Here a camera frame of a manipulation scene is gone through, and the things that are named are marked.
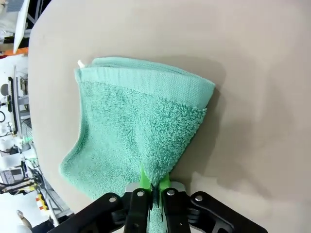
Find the mint green towel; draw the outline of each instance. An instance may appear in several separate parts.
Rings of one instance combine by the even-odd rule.
[[[215,84],[176,67],[129,58],[97,58],[75,70],[81,124],[60,165],[63,176],[93,200],[152,184],[172,170],[198,130]],[[160,218],[151,217],[151,232]]]

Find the wire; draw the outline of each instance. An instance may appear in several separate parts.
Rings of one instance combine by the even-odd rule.
[[[5,137],[5,136],[10,135],[10,134],[11,134],[11,132],[7,132],[5,135],[0,135],[0,137]]]
[[[15,185],[18,185],[18,184],[20,184],[20,183],[23,183],[23,182],[25,182],[25,181],[26,181],[26,180],[23,179],[23,180],[21,180],[21,181],[15,182],[15,183],[0,183],[0,185],[2,185],[2,186],[4,186],[4,187],[11,187],[11,186],[15,186]]]
[[[0,113],[3,115],[3,120],[0,120],[0,123],[3,123],[5,121],[5,114],[3,111],[0,111]]]

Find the beige table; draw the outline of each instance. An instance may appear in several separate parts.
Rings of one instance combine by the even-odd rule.
[[[29,51],[45,177],[74,211],[91,202],[58,173],[78,138],[79,59],[162,62],[217,84],[172,177],[270,233],[311,232],[310,12],[306,0],[53,0]]]

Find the terry cloth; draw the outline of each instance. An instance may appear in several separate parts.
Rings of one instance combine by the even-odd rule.
[[[119,57],[97,58],[75,78],[80,134],[60,172],[93,200],[122,196],[142,167],[157,185],[198,130],[215,87],[176,67]],[[152,212],[150,231],[162,232]]]

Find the towel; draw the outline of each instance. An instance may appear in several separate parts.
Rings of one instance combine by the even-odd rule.
[[[215,84],[176,67],[120,57],[75,70],[79,138],[61,174],[93,200],[124,194],[143,167],[153,185],[169,173],[195,135]],[[150,232],[161,218],[151,213]]]

